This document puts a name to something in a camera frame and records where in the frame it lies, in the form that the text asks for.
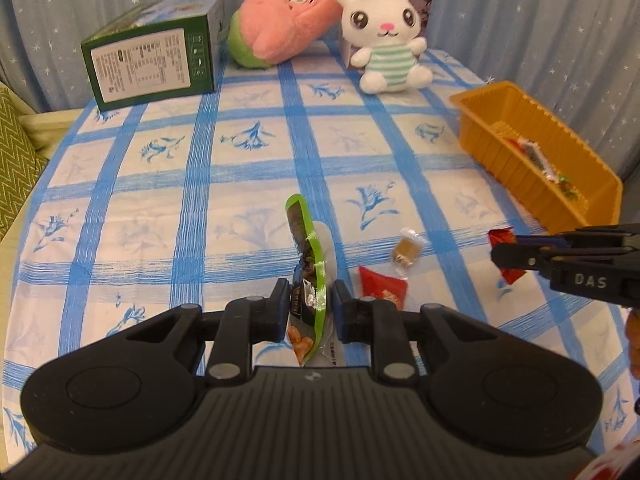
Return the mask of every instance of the bunny eye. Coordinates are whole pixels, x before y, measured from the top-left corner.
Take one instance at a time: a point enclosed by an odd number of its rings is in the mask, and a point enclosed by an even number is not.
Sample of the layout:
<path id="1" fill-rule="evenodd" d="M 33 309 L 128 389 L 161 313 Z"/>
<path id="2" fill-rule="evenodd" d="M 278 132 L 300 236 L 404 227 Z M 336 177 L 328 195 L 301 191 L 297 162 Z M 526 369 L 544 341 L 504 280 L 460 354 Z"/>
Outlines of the bunny eye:
<path id="1" fill-rule="evenodd" d="M 409 25 L 409 27 L 413 27 L 414 23 L 415 23 L 415 18 L 414 18 L 414 14 L 411 12 L 410 9 L 405 9 L 402 12 L 402 19 L 404 20 L 404 22 Z"/>
<path id="2" fill-rule="evenodd" d="M 351 15 L 351 23 L 355 28 L 362 30 L 369 23 L 369 17 L 361 10 L 357 10 Z"/>

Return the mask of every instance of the zigzag pattern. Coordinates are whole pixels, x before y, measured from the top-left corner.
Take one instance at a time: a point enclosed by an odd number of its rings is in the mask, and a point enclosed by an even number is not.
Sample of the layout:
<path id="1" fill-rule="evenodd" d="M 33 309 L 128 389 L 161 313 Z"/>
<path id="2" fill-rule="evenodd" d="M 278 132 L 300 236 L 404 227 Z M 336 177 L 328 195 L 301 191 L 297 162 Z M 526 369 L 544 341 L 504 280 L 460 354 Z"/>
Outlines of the zigzag pattern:
<path id="1" fill-rule="evenodd" d="M 46 165 L 20 126 L 8 92 L 0 92 L 0 240 Z"/>

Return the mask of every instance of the white stuffed bunny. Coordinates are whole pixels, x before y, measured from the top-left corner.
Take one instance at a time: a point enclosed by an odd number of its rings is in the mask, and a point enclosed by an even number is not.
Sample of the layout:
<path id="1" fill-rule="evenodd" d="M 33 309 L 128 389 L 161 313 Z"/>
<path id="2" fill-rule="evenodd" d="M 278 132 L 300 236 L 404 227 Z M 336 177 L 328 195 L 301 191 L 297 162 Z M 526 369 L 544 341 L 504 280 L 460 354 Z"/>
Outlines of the white stuffed bunny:
<path id="1" fill-rule="evenodd" d="M 423 88 L 433 73 L 417 63 L 427 48 L 420 17 L 409 0 L 336 0 L 343 7 L 342 35 L 361 47 L 351 57 L 355 67 L 366 67 L 360 89 L 367 94 Z"/>

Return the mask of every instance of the red snack bag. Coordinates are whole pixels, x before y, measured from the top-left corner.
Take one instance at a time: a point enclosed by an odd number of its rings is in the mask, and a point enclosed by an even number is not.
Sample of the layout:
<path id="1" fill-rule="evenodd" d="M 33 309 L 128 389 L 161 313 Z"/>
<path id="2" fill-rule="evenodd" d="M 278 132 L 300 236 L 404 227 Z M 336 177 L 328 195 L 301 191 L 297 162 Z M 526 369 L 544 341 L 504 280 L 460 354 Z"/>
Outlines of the red snack bag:
<path id="1" fill-rule="evenodd" d="M 498 244 L 514 244 L 516 243 L 516 235 L 513 234 L 513 229 L 508 227 L 506 229 L 491 229 L 489 231 L 489 243 L 493 249 Z M 504 278 L 504 281 L 508 285 L 519 280 L 525 275 L 526 271 L 522 269 L 500 269 L 500 273 Z"/>
<path id="2" fill-rule="evenodd" d="M 389 300 L 396 304 L 398 310 L 402 310 L 406 290 L 409 286 L 405 280 L 392 278 L 373 272 L 367 267 L 358 267 L 360 280 L 362 281 L 362 295 L 373 296 L 379 300 Z"/>

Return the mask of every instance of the blue checkered bed sheet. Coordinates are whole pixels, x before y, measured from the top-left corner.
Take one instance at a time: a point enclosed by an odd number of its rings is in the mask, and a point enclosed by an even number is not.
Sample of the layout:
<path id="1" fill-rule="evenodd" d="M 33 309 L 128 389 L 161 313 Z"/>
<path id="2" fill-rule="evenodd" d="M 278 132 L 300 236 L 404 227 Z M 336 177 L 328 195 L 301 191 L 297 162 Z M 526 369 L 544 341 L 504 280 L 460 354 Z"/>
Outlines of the blue checkered bed sheet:
<path id="1" fill-rule="evenodd" d="M 445 52 L 420 61 L 422 91 L 369 96 L 335 44 L 268 70 L 223 67 L 220 90 L 100 113 L 89 104 L 34 190 L 14 277 L 3 403 L 8 456 L 33 447 L 19 393 L 34 368 L 185 302 L 206 310 L 268 294 L 297 256 L 284 215 L 302 193 L 332 231 L 338 277 L 392 274 L 402 227 L 428 241 L 406 309 L 434 302 L 587 365 L 605 392 L 591 439 L 636 434 L 624 312 L 551 291 L 533 273 L 507 285 L 486 232 L 536 221 L 460 150 L 449 96 L 483 83 Z M 367 361 L 344 349 L 349 365 Z"/>

